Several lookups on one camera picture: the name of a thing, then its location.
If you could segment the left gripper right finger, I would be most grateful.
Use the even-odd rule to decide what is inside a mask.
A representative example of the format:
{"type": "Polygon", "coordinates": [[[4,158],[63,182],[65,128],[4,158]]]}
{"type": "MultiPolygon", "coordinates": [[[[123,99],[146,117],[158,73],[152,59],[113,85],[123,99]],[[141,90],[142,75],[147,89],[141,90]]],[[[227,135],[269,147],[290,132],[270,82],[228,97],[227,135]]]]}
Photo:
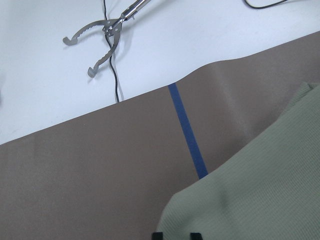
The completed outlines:
{"type": "Polygon", "coordinates": [[[202,234],[199,232],[191,232],[190,240],[202,240],[202,234]]]}

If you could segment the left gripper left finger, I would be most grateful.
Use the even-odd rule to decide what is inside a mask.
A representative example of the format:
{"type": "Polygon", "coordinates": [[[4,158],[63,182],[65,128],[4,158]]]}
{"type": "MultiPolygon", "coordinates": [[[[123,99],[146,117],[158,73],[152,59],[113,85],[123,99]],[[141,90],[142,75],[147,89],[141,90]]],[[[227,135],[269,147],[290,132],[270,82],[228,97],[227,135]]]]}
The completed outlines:
{"type": "Polygon", "coordinates": [[[151,235],[151,240],[163,240],[164,234],[163,232],[153,232],[151,235]]]}

